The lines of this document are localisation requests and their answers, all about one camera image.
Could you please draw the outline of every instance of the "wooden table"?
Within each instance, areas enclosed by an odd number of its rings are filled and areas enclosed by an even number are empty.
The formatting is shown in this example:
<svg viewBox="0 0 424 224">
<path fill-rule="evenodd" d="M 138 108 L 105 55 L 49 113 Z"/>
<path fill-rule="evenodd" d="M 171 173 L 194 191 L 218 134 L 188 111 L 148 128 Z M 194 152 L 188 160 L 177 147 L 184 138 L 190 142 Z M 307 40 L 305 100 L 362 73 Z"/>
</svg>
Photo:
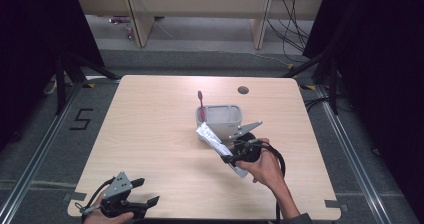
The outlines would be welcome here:
<svg viewBox="0 0 424 224">
<path fill-rule="evenodd" d="M 240 86 L 249 93 L 240 94 Z M 340 209 L 325 205 L 336 197 L 292 79 L 123 77 L 76 192 L 90 197 L 104 181 L 125 171 L 130 180 L 146 179 L 129 201 L 160 196 L 146 218 L 275 219 L 271 191 L 253 184 L 250 174 L 240 178 L 195 133 L 198 90 L 205 105 L 239 105 L 242 125 L 263 121 L 252 133 L 269 138 L 284 156 L 286 181 L 302 213 L 315 220 L 340 218 Z M 68 213 L 79 216 L 74 202 Z"/>
</svg>

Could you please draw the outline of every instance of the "human hand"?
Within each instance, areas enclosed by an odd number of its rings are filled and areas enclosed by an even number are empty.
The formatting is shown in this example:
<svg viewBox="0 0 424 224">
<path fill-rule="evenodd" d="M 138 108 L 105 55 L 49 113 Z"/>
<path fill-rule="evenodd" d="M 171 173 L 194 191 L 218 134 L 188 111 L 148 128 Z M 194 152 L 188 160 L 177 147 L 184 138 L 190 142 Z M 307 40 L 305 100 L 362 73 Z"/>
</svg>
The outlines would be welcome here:
<svg viewBox="0 0 424 224">
<path fill-rule="evenodd" d="M 259 140 L 264 142 L 263 145 L 269 143 L 267 138 L 259 138 Z M 236 166 L 250 172 L 254 183 L 260 182 L 271 190 L 281 185 L 286 186 L 277 157 L 265 148 L 261 149 L 261 155 L 256 162 L 237 161 Z"/>
<path fill-rule="evenodd" d="M 100 193 L 100 195 L 97 197 L 93 205 L 98 205 L 102 202 L 103 193 L 104 191 Z M 87 218 L 84 221 L 84 224 L 123 224 L 131 220 L 133 217 L 134 217 L 134 213 L 127 212 L 117 217 L 108 218 L 105 215 L 103 215 L 102 211 L 97 209 L 87 216 Z"/>
<path fill-rule="evenodd" d="M 263 145 L 269 145 L 267 138 L 260 138 Z M 260 182 L 271 189 L 285 219 L 292 219 L 300 215 L 294 203 L 290 190 L 284 181 L 283 173 L 277 157 L 265 148 L 256 162 L 237 161 L 236 166 L 250 172 L 253 182 Z"/>
</svg>

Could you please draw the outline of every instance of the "black curtain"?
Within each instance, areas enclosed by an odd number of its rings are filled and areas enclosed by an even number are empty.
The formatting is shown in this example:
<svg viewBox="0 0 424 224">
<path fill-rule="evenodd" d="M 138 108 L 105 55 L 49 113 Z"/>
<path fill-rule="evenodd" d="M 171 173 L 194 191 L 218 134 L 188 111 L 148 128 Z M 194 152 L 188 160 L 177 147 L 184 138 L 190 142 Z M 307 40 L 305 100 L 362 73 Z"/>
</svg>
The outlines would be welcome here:
<svg viewBox="0 0 424 224">
<path fill-rule="evenodd" d="M 0 0 L 0 15 L 1 150 L 42 97 L 63 50 L 104 64 L 78 0 Z"/>
<path fill-rule="evenodd" d="M 306 56 L 320 53 L 343 15 L 324 0 Z M 424 223 L 424 0 L 368 0 L 338 70 L 374 145 Z"/>
</svg>

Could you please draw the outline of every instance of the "black cable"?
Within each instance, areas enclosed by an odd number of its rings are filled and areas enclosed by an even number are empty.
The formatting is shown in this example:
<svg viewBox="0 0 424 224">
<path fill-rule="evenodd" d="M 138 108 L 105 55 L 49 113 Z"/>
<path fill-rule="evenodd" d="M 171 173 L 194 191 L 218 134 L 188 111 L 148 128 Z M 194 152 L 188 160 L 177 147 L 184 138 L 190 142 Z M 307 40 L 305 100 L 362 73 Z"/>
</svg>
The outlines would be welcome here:
<svg viewBox="0 0 424 224">
<path fill-rule="evenodd" d="M 269 144 L 268 142 L 264 142 L 261 140 L 258 140 L 261 144 L 249 144 L 250 147 L 256 146 L 256 147 L 261 147 L 261 148 L 265 148 L 268 151 L 270 151 L 272 154 L 274 154 L 278 161 L 280 162 L 280 170 L 281 173 L 283 174 L 283 177 L 285 177 L 286 175 L 286 163 L 284 161 L 283 156 L 281 155 L 280 152 L 277 151 L 277 149 L 275 149 L 274 147 L 271 146 L 271 144 Z M 276 219 L 276 223 L 280 223 L 281 222 L 281 208 L 280 205 L 278 204 L 278 201 L 276 202 L 275 205 L 275 219 Z"/>
<path fill-rule="evenodd" d="M 285 0 L 282 0 L 283 1 L 283 4 L 284 4 L 284 6 L 285 6 L 285 8 L 286 8 L 286 11 L 287 11 L 287 13 L 288 13 L 288 15 L 289 15 L 289 24 L 288 24 L 288 26 L 287 26 L 287 28 L 290 26 L 290 23 L 291 22 L 293 22 L 293 25 L 295 26 L 295 28 L 296 28 L 296 33 L 295 34 L 297 34 L 298 35 L 298 38 L 299 38 L 299 41 L 300 41 L 300 43 L 302 44 L 302 46 L 303 46 L 303 48 L 305 47 L 305 45 L 306 45 L 306 42 L 305 42 L 305 40 L 303 39 L 303 35 L 302 35 L 302 33 L 303 34 L 305 34 L 306 36 L 307 36 L 307 38 L 309 37 L 309 35 L 305 32 L 305 31 L 303 31 L 303 29 L 302 28 L 300 28 L 299 27 L 299 25 L 297 24 L 297 18 L 296 18 L 296 8 L 295 8 L 295 4 L 296 4 L 296 0 L 292 0 L 292 11 L 290 12 L 290 10 L 289 10 L 289 7 L 287 6 L 287 3 L 286 3 L 286 1 Z"/>
<path fill-rule="evenodd" d="M 283 1 L 283 3 L 284 3 L 284 6 L 286 7 L 287 13 L 288 13 L 288 14 L 289 14 L 289 16 L 290 16 L 290 19 L 291 19 L 292 21 L 294 21 L 294 23 L 293 23 L 293 24 L 297 27 L 297 29 L 298 29 L 300 32 L 302 32 L 304 35 L 306 35 L 307 37 L 309 37 L 309 34 L 308 34 L 308 33 L 306 33 L 305 31 L 303 31 L 303 29 L 302 29 L 302 28 L 300 28 L 300 27 L 297 25 L 297 20 L 296 20 L 296 18 L 293 18 L 293 15 L 290 13 L 289 8 L 288 8 L 288 6 L 287 6 L 286 2 L 285 2 L 284 0 L 282 0 L 282 1 Z M 294 10 L 295 10 L 294 3 L 296 2 L 296 0 L 292 0 L 292 1 L 293 1 L 292 9 L 294 9 Z"/>
<path fill-rule="evenodd" d="M 281 22 L 280 19 L 278 19 L 278 22 L 280 22 L 280 24 L 284 27 L 284 29 L 289 29 L 289 32 L 298 35 L 298 32 L 293 31 L 292 29 L 288 28 L 288 26 L 286 26 L 283 22 Z M 302 37 L 304 38 L 309 38 L 308 35 L 304 35 L 304 34 L 300 34 Z"/>
<path fill-rule="evenodd" d="M 344 97 L 345 96 L 343 94 L 336 94 L 336 98 L 344 98 Z M 324 96 L 324 97 L 320 97 L 320 98 L 313 99 L 313 100 L 305 100 L 304 102 L 305 102 L 305 107 L 307 107 L 307 112 L 309 112 L 312 109 L 312 107 L 315 106 L 316 104 L 321 103 L 321 102 L 326 102 L 326 101 L 327 102 L 330 101 L 329 96 Z M 340 106 L 337 106 L 337 107 L 340 108 L 343 111 L 346 111 L 346 112 L 354 112 L 354 111 L 349 111 L 347 109 L 343 109 Z"/>
<path fill-rule="evenodd" d="M 268 24 L 269 24 L 269 26 L 271 27 L 271 29 L 274 31 L 274 33 L 279 37 L 279 38 L 281 38 L 281 39 L 283 39 L 284 41 L 286 41 L 286 42 L 288 42 L 290 45 L 292 45 L 294 48 L 296 48 L 296 49 L 298 49 L 299 51 L 303 51 L 303 48 L 301 47 L 301 46 L 299 46 L 299 45 L 297 45 L 294 41 L 292 41 L 292 40 L 290 40 L 290 39 L 288 39 L 287 37 L 285 37 L 283 34 L 281 34 L 278 30 L 277 30 L 277 28 L 275 28 L 272 24 L 271 24 L 271 22 L 269 21 L 269 20 L 267 20 L 268 21 Z"/>
<path fill-rule="evenodd" d="M 84 214 L 84 211 L 87 210 L 88 208 L 91 207 L 91 203 L 93 203 L 94 198 L 96 198 L 96 196 L 99 194 L 99 192 L 107 185 L 112 184 L 112 182 L 115 180 L 115 177 L 112 177 L 111 179 L 105 181 L 99 188 L 97 188 L 97 190 L 94 192 L 94 194 L 91 196 L 90 201 L 88 201 L 87 205 L 85 207 L 83 207 L 81 204 L 79 203 L 75 203 L 75 206 L 80 210 L 80 213 L 82 213 L 81 215 L 81 220 L 82 223 L 84 223 L 85 218 L 87 218 L 87 215 Z"/>
<path fill-rule="evenodd" d="M 287 24 L 287 27 L 290 27 L 290 22 L 291 22 L 291 18 L 290 18 L 290 20 L 289 20 L 289 23 Z M 287 37 L 287 29 L 286 29 L 286 31 L 284 32 L 284 38 L 286 38 Z M 283 53 L 284 53 L 284 55 L 289 59 L 289 60 L 291 60 L 291 61 L 295 61 L 295 60 L 292 60 L 291 58 L 289 58 L 288 56 L 287 56 L 287 54 L 286 54 L 286 49 L 285 49 L 285 46 L 284 46 L 284 41 L 283 41 Z"/>
</svg>

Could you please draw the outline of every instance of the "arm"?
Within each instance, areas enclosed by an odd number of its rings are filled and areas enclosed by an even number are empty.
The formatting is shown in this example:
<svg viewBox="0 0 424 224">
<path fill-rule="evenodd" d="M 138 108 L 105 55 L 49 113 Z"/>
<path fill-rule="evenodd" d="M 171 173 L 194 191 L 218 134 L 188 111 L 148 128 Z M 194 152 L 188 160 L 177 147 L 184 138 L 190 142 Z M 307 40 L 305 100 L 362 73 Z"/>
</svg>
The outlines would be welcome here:
<svg viewBox="0 0 424 224">
<path fill-rule="evenodd" d="M 300 216 L 300 212 L 294 203 L 290 190 L 284 181 L 278 159 L 274 154 L 262 148 L 261 156 L 256 162 L 238 161 L 236 165 L 250 172 L 250 174 L 253 175 L 254 183 L 260 182 L 272 191 L 285 220 L 291 220 Z"/>
</svg>

